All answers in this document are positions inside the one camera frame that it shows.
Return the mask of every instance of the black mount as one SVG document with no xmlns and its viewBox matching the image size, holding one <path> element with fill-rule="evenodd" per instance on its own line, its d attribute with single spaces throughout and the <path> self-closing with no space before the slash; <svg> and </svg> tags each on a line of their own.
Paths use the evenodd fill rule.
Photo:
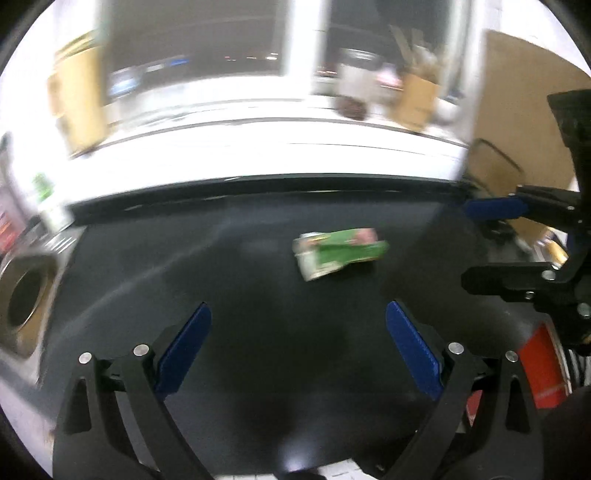
<svg viewBox="0 0 591 480">
<path fill-rule="evenodd" d="M 489 264 L 468 269 L 462 286 L 476 295 L 505 301 L 531 301 L 549 314 L 566 348 L 591 355 L 591 90 L 548 97 L 564 144 L 570 149 L 579 192 L 519 186 L 513 202 L 523 217 L 567 232 L 569 258 L 560 269 L 551 263 Z"/>
<path fill-rule="evenodd" d="M 59 480 L 212 480 L 186 443 L 163 399 L 175 392 L 209 331 L 204 304 L 186 324 L 169 328 L 153 346 L 101 360 L 84 353 L 76 365 L 56 427 L 53 472 Z M 441 365 L 444 385 L 431 413 L 385 480 L 519 478 L 537 480 L 542 442 L 530 386 L 513 352 L 501 359 L 452 348 L 430 327 L 411 322 Z M 198 344 L 196 348 L 189 345 Z M 442 467 L 473 390 L 483 396 L 460 459 Z M 138 462 L 115 392 L 125 392 L 158 471 Z"/>
</svg>

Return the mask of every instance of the blue gripper pad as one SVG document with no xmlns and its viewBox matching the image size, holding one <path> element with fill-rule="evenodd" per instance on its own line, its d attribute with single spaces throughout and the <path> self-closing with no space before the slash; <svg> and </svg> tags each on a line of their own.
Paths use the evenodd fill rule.
<svg viewBox="0 0 591 480">
<path fill-rule="evenodd" d="M 391 301 L 386 309 L 386 326 L 418 389 L 437 400 L 443 391 L 441 365 L 395 301 Z"/>
<path fill-rule="evenodd" d="M 468 200 L 464 204 L 464 213 L 475 222 L 519 218 L 528 210 L 527 204 L 518 197 Z"/>
<path fill-rule="evenodd" d="M 212 311 L 202 303 L 160 358 L 154 392 L 163 400 L 176 393 L 212 326 Z"/>
</svg>

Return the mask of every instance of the green package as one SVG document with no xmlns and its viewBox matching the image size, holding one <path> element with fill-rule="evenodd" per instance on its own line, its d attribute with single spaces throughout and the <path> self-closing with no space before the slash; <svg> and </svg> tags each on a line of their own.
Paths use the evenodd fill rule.
<svg viewBox="0 0 591 480">
<path fill-rule="evenodd" d="M 376 260 L 387 249 L 388 243 L 379 241 L 372 228 L 304 233 L 293 242 L 293 251 L 306 281 L 341 270 L 350 263 Z"/>
</svg>

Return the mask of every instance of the circular hole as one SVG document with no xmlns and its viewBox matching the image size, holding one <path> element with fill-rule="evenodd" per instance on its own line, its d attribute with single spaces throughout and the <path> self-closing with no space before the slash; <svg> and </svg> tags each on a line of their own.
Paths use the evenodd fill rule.
<svg viewBox="0 0 591 480">
<path fill-rule="evenodd" d="M 25 273 L 14 288 L 8 302 L 8 324 L 19 328 L 29 319 L 37 306 L 43 286 L 43 274 L 38 270 Z"/>
</svg>

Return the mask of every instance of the red object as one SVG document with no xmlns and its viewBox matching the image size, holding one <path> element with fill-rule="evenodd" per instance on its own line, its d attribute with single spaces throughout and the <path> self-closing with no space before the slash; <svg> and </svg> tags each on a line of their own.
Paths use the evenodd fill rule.
<svg viewBox="0 0 591 480">
<path fill-rule="evenodd" d="M 566 399 L 566 385 L 554 345 L 545 324 L 536 330 L 518 352 L 530 382 L 537 408 L 554 408 Z M 474 422 L 482 390 L 474 392 L 466 405 L 470 425 Z"/>
<path fill-rule="evenodd" d="M 0 213 L 0 254 L 6 254 L 18 238 L 18 232 L 4 212 Z"/>
</svg>

